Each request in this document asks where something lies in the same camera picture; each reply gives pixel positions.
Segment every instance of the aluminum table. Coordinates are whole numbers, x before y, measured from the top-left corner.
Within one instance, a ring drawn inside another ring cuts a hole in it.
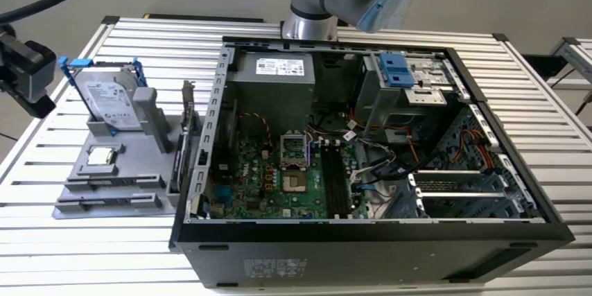
[[[183,80],[193,80],[203,114],[223,35],[279,37],[281,29],[278,24],[121,18],[101,25],[81,57],[139,57],[166,113],[181,112]],[[86,107],[63,80],[53,96],[57,111],[33,122],[0,165],[3,295],[592,295],[592,134],[514,46],[489,34],[425,31],[369,35],[342,28],[339,38],[457,48],[577,241],[483,286],[207,290],[186,257],[169,251],[173,216],[51,218],[89,134]]]

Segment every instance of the power supply label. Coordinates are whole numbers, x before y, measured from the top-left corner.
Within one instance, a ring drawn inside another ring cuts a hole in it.
[[[118,130],[131,130],[141,127],[129,93],[119,83],[87,82],[87,90],[106,123]]]
[[[269,76],[305,76],[305,60],[259,58],[255,73]]]
[[[245,273],[251,279],[303,277],[309,259],[245,259]]]

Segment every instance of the orange wire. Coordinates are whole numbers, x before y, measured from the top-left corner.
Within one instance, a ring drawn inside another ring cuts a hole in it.
[[[350,108],[350,120],[353,120],[355,122],[355,124],[358,126],[361,126],[362,128],[367,128],[365,123],[359,123],[354,119],[354,109],[353,108]],[[381,125],[373,125],[371,128],[379,128],[379,127],[381,127]],[[407,130],[407,142],[410,143],[410,149],[411,149],[411,152],[414,153],[415,161],[419,162],[419,157],[418,157],[418,153],[415,152],[414,142],[411,141],[411,126],[386,126],[386,128],[389,128],[391,130]]]
[[[478,130],[470,130],[470,131],[473,131],[477,135],[479,135],[482,138],[485,138],[486,136],[481,133],[481,131],[478,131]],[[485,155],[485,157],[487,157],[487,162],[486,163],[489,163],[489,167],[490,168],[494,168],[494,160],[493,160],[493,158],[491,158],[491,156],[490,156],[490,154],[489,154],[489,152],[487,152],[487,150],[486,150],[486,147],[483,146],[483,145],[481,145],[482,147],[479,147],[478,146],[478,149],[482,151],[482,153],[483,153],[483,155]]]
[[[473,139],[475,139],[478,135],[481,137],[483,137],[483,134],[479,133],[478,130],[463,130],[461,132],[461,144],[459,144],[459,150],[458,150],[455,156],[453,157],[453,161],[454,162],[458,161],[458,159],[461,157],[461,152],[463,151],[463,147],[465,147],[465,133],[469,133]],[[479,154],[482,155],[483,163],[486,164],[486,166],[489,168],[493,168],[494,167],[494,161],[491,160],[490,154],[486,152],[486,148],[483,148],[481,145],[477,145],[477,149],[479,151]]]

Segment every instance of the blue plastic latch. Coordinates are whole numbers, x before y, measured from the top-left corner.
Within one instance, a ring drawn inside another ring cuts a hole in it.
[[[381,53],[379,67],[387,76],[387,85],[390,87],[414,87],[415,79],[407,67],[407,61],[399,53]]]
[[[137,70],[138,84],[141,87],[149,87],[147,77],[145,76],[145,67],[142,66],[142,62],[138,60],[138,58],[134,58],[133,66]]]
[[[58,60],[58,63],[59,63],[59,69],[62,69],[62,72],[65,73],[65,76],[69,79],[69,83],[71,84],[71,86],[74,86],[75,79],[73,78],[71,69],[69,68],[69,57],[62,56]]]
[[[71,61],[71,67],[91,67],[93,59],[90,58],[77,58]]]

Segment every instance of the open computer tower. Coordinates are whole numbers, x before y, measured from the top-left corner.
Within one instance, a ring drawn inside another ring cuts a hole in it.
[[[171,247],[209,288],[486,282],[574,240],[454,49],[226,37]]]

